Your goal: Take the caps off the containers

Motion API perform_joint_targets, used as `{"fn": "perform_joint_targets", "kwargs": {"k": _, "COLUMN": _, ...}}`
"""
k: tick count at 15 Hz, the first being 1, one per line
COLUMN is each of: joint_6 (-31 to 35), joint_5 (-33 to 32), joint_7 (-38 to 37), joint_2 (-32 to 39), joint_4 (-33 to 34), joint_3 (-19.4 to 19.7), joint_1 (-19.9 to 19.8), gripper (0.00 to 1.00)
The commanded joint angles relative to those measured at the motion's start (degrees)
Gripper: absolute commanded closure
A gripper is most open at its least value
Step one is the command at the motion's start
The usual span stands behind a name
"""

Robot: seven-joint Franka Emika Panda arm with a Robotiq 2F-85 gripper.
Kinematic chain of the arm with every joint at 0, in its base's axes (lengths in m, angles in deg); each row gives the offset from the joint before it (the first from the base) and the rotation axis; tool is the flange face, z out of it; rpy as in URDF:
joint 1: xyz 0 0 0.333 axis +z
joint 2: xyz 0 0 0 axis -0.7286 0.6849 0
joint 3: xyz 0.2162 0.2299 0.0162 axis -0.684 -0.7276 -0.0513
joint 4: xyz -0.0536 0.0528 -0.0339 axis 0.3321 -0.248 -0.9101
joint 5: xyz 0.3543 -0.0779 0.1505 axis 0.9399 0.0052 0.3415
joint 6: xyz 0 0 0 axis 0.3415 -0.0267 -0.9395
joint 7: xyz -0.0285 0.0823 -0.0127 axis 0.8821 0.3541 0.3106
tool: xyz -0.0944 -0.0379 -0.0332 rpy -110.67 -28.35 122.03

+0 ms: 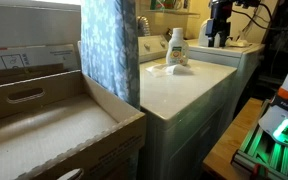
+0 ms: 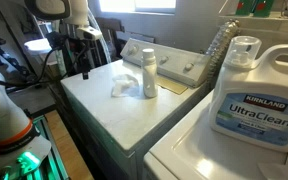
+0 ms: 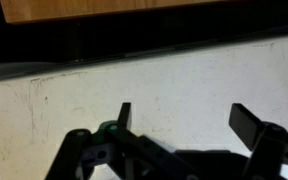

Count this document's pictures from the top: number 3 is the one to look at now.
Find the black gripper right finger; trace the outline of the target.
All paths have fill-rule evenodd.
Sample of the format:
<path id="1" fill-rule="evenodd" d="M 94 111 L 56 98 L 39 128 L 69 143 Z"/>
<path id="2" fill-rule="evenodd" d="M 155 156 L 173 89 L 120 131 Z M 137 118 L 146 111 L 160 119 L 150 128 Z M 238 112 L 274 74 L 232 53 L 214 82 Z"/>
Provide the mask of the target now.
<path id="1" fill-rule="evenodd" d="M 288 131 L 273 122 L 260 120 L 243 104 L 233 103 L 229 126 L 251 156 L 242 172 L 244 180 L 285 180 L 283 165 L 288 165 Z"/>

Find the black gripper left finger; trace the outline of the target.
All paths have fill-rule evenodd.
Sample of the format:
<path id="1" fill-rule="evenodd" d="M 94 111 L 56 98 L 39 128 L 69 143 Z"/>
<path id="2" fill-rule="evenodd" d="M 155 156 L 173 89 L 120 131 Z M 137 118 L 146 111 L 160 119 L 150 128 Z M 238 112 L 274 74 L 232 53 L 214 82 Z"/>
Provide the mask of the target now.
<path id="1" fill-rule="evenodd" d="M 68 132 L 45 180 L 90 180 L 95 168 L 107 165 L 121 180 L 198 180 L 198 173 L 179 157 L 145 136 L 130 131 L 131 105 L 121 106 L 116 120 L 97 132 Z"/>

